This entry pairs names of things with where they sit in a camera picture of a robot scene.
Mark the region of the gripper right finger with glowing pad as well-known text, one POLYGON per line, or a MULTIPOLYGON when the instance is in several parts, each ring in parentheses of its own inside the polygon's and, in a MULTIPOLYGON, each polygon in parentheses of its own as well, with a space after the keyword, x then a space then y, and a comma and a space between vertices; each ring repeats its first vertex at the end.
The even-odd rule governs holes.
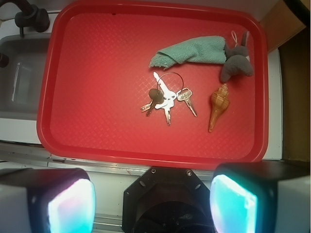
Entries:
POLYGON ((218 233, 309 233, 310 165, 220 164, 211 181, 209 202, 218 233))

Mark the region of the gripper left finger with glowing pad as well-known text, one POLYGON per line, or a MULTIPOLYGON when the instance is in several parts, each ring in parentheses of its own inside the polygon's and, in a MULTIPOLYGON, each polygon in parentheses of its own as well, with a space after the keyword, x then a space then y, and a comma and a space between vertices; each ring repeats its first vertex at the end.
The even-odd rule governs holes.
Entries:
POLYGON ((80 168, 0 171, 2 233, 90 233, 95 187, 80 168))

